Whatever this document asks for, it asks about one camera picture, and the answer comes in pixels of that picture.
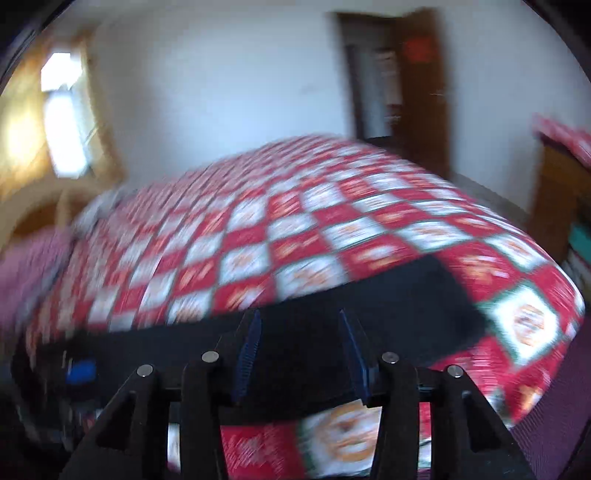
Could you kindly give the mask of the black pants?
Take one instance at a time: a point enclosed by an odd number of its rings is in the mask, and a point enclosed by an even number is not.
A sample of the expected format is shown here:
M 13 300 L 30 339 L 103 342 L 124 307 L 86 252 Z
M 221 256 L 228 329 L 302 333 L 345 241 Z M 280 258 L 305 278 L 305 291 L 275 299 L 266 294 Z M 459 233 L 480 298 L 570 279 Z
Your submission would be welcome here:
M 260 307 L 262 337 L 246 398 L 266 404 L 288 400 L 297 412 L 315 403 L 356 399 L 339 337 L 342 311 L 359 320 L 376 354 L 391 351 L 419 367 L 472 347 L 487 329 L 485 316 L 455 276 L 427 255 L 363 280 Z M 42 348 L 38 357 L 65 350 L 95 361 L 97 393 L 106 403 L 133 368 L 145 363 L 163 374 L 166 386 L 179 386 L 186 364 L 216 348 L 242 316 L 232 312 L 176 326 L 77 334 Z

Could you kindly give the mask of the folded pink blanket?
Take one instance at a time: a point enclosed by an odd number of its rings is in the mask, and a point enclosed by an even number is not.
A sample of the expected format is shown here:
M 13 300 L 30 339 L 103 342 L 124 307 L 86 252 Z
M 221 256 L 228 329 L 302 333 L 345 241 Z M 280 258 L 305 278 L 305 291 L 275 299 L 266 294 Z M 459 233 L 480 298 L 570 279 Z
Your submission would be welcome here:
M 1 329 L 17 330 L 70 259 L 73 235 L 45 228 L 10 247 L 1 258 Z

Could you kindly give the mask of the teal box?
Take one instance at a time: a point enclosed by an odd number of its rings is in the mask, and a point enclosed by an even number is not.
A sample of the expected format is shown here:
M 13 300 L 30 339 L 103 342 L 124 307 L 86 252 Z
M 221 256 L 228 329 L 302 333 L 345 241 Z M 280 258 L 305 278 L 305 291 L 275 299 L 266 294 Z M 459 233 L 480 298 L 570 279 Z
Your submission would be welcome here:
M 591 263 L 590 229 L 580 223 L 574 223 L 569 234 L 570 248 L 587 263 Z

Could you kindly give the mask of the grey patterned pillow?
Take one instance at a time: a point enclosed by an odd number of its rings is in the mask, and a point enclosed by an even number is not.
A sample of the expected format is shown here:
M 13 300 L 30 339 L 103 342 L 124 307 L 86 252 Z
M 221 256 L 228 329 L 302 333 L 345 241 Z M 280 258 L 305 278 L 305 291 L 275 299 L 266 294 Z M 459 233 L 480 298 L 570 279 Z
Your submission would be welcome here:
M 71 227 L 78 238 L 89 235 L 96 223 L 108 216 L 126 196 L 124 186 L 105 191 L 95 197 L 75 218 Z

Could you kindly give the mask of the beige and brown headboard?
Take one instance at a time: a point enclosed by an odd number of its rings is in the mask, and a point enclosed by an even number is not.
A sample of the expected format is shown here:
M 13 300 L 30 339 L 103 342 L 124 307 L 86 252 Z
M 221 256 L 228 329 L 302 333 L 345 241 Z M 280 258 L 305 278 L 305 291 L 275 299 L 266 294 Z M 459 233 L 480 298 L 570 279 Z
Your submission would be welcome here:
M 46 227 L 66 227 L 107 190 L 89 179 L 45 177 L 1 201 L 1 250 Z

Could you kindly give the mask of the red checkered cartoon bedspread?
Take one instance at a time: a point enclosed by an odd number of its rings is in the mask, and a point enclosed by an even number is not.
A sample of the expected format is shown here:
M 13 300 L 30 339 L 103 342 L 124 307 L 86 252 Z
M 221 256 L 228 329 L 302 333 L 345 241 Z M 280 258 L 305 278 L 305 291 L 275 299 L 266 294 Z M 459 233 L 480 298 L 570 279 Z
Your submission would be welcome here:
M 584 317 L 575 284 L 525 232 L 417 164 L 341 138 L 270 143 L 127 193 L 81 238 L 72 223 L 70 259 L 26 331 L 32 358 L 77 334 L 245 315 L 433 255 L 487 329 L 422 368 L 462 367 L 512 435 Z M 371 479 L 381 408 L 356 396 L 297 412 L 247 390 L 221 409 L 225 479 Z M 173 402 L 167 477 L 182 478 L 179 428 Z M 423 403 L 418 478 L 430 464 Z

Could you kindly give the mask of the brown wooden cabinet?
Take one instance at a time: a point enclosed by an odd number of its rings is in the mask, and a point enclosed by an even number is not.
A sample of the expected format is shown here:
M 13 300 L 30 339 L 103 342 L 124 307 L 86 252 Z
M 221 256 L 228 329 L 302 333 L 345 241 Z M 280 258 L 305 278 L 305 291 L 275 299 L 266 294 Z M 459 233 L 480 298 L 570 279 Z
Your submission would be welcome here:
M 527 233 L 557 262 L 567 257 L 571 226 L 590 202 L 590 170 L 565 147 L 544 138 Z

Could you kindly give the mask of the left yellow curtain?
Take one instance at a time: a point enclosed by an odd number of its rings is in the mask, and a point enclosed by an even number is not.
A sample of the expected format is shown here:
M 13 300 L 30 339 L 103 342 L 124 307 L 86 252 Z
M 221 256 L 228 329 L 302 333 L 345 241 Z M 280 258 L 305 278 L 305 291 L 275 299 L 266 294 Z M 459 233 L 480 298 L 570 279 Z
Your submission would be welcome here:
M 3 199 L 54 173 L 44 128 L 46 94 L 41 90 L 41 69 L 47 59 L 46 40 L 34 40 L 1 94 L 0 182 Z

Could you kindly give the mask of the red plaid bundle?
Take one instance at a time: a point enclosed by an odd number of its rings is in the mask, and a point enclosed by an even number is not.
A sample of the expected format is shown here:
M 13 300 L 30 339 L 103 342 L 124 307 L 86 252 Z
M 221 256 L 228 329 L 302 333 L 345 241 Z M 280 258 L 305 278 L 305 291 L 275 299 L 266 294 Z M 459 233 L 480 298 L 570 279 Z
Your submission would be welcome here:
M 581 162 L 590 162 L 591 140 L 589 131 L 571 128 L 538 114 L 534 116 L 533 126 L 537 133 L 566 147 Z

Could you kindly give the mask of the brown wooden door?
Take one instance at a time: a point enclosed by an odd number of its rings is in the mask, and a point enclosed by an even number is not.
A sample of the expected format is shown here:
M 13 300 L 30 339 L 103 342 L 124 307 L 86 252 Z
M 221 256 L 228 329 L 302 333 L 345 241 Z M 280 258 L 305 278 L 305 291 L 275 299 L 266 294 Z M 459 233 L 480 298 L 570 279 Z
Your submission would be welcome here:
M 416 36 L 433 38 L 437 53 L 431 63 L 407 61 L 403 42 Z M 406 149 L 418 165 L 447 179 L 451 173 L 450 115 L 440 12 L 421 8 L 398 18 L 394 26 L 394 52 L 403 95 L 401 129 Z

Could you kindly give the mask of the red double happiness sticker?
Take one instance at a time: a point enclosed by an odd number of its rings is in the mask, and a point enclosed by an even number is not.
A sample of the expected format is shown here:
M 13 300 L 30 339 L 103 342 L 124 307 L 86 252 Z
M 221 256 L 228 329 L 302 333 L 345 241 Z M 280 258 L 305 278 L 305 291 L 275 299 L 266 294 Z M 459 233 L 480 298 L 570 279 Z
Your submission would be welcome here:
M 436 57 L 437 49 L 432 37 L 416 36 L 403 42 L 403 53 L 409 63 L 428 64 Z

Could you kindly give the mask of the window with frame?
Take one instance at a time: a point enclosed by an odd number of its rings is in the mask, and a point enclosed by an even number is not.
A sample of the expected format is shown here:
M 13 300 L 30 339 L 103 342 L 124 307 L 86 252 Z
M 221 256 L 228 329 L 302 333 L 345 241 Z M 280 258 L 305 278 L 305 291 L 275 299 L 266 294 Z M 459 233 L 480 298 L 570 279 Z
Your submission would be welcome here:
M 91 171 L 89 143 L 96 121 L 86 80 L 78 52 L 52 52 L 40 71 L 45 138 L 57 177 L 79 178 Z

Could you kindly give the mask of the dark brown door frame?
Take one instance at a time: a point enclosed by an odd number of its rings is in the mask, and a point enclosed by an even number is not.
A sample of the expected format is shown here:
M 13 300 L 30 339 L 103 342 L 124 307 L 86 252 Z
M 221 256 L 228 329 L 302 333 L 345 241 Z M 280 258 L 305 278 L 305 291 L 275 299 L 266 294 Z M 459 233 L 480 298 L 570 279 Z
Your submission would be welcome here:
M 356 138 L 378 146 L 398 145 L 403 95 L 394 52 L 396 19 L 336 12 L 335 22 L 344 51 Z

